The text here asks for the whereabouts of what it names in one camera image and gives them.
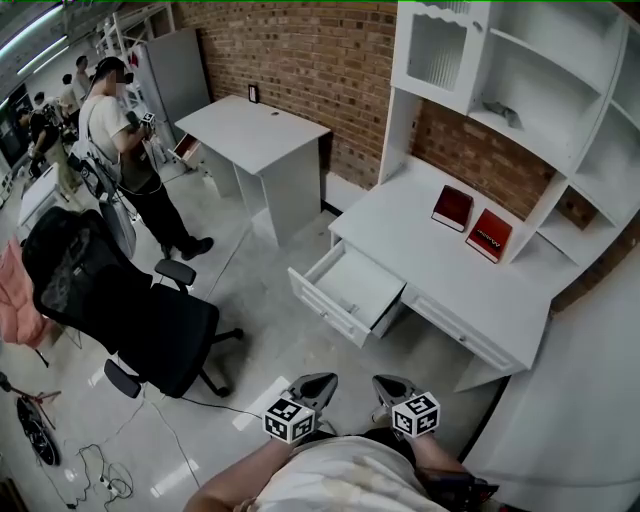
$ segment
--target person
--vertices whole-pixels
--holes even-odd
[[[91,79],[87,76],[87,66],[89,60],[86,55],[80,55],[76,59],[76,76],[73,78],[73,92],[76,95],[76,101],[81,105],[89,94],[91,88]]]
[[[187,232],[167,189],[151,166],[142,140],[147,128],[131,126],[118,102],[125,87],[125,66],[116,57],[100,61],[87,99],[80,110],[80,128],[88,128],[94,144],[114,166],[119,166],[119,188],[160,243],[166,258],[176,247],[190,260],[213,247],[213,239],[197,240]]]
[[[184,512],[444,512],[473,510],[490,495],[431,434],[401,442],[390,428],[316,431],[303,442],[272,439],[206,482]]]
[[[73,125],[76,130],[78,129],[78,116],[80,116],[80,107],[76,100],[76,95],[73,92],[73,84],[71,81],[73,77],[67,73],[62,77],[62,83],[64,87],[60,93],[60,99],[58,103],[62,108],[62,115]]]
[[[49,165],[58,164],[60,185],[66,194],[73,195],[81,182],[67,164],[67,154],[62,146],[58,129],[37,110],[29,112],[27,109],[20,109],[18,123],[25,129],[29,128],[31,132],[31,140],[34,143],[31,159],[37,161],[44,155]]]
[[[35,110],[42,110],[42,107],[44,107],[45,103],[44,103],[44,93],[42,91],[36,93],[36,95],[33,97],[33,102],[36,105]]]

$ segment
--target tiled floor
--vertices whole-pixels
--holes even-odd
[[[238,326],[246,333],[242,342],[216,346],[207,363],[211,369],[215,360],[228,376],[232,396],[221,400],[196,381],[187,397],[246,409],[276,381],[333,371],[340,385],[324,417],[340,433],[354,433],[367,427],[376,406],[371,377],[397,374],[440,400],[443,417],[437,437],[452,452],[460,451],[496,391],[495,385],[486,385],[453,392],[470,353],[408,311],[384,339],[360,350],[291,292],[287,267],[306,271],[326,253],[332,215],[323,212],[286,247],[277,249],[249,229],[240,198],[216,199],[199,175],[179,174],[175,166],[162,172],[165,180],[178,176],[167,188],[185,224],[193,234],[216,240],[210,253],[192,261],[198,272],[192,293],[220,308],[220,331]],[[15,225],[19,204],[15,193],[0,212],[3,243]],[[152,272],[161,258],[160,248],[141,223],[136,231],[134,263]],[[76,336],[72,329],[67,334]],[[75,503],[82,496],[87,479],[76,454],[91,443],[100,444],[107,462],[115,464],[113,469],[123,474],[124,466],[133,480],[133,497],[110,504],[110,511],[175,512],[198,484],[267,440],[259,421],[250,416],[164,398],[151,385],[136,400],[125,397],[104,378],[104,348],[86,335],[82,345],[80,350],[63,335],[46,350],[49,369],[27,348],[0,345],[0,370],[14,386],[63,392],[47,406],[57,425],[54,435],[63,456],[59,468],[38,466],[17,420],[15,397],[0,394],[0,467],[14,477],[31,512],[64,511],[62,500]],[[97,483],[101,463],[93,453],[87,453],[87,462],[91,486],[79,509],[104,510],[109,494]]]

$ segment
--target red brick wall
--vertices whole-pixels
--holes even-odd
[[[177,3],[199,29],[216,99],[245,96],[333,131],[331,170],[378,179],[393,60],[394,3]]]
[[[396,5],[381,3],[175,3],[179,26],[195,27],[215,99],[247,94],[334,133],[330,170],[374,186],[389,106]],[[554,170],[484,125],[424,100],[411,151],[525,218]],[[553,302],[559,311],[628,254],[640,217]]]
[[[412,153],[525,219],[555,170],[498,132],[423,100]]]

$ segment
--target white shirt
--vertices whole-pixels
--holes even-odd
[[[303,446],[255,505],[260,512],[446,512],[426,497],[407,459],[356,436]]]
[[[86,96],[89,94],[89,88],[91,87],[91,81],[86,73],[79,74],[76,73],[73,77],[73,82],[71,82],[73,86],[73,92],[76,95],[76,100],[78,103],[84,102]]]
[[[130,122],[124,114],[118,99],[113,96],[93,96],[84,102],[80,109],[79,123],[84,126],[86,118],[93,108],[91,117],[89,118],[89,134],[96,146],[105,156],[111,160],[111,163],[118,163],[119,153],[112,137],[120,130],[124,130],[130,126]]]
[[[63,106],[64,111],[69,114],[73,114],[80,107],[76,101],[76,95],[73,92],[73,84],[67,84],[62,88],[60,93],[60,104]]]

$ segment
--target white wall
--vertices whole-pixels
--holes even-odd
[[[465,464],[532,511],[626,510],[640,492],[640,249],[558,315]]]
[[[75,74],[76,59],[80,55],[87,55],[89,60],[92,61],[96,58],[96,50],[88,41],[80,41],[35,75],[29,76],[25,81],[25,85],[29,98],[31,98],[31,103],[33,103],[33,97],[40,91],[44,92],[45,98],[59,96],[64,86],[62,77],[67,73]]]

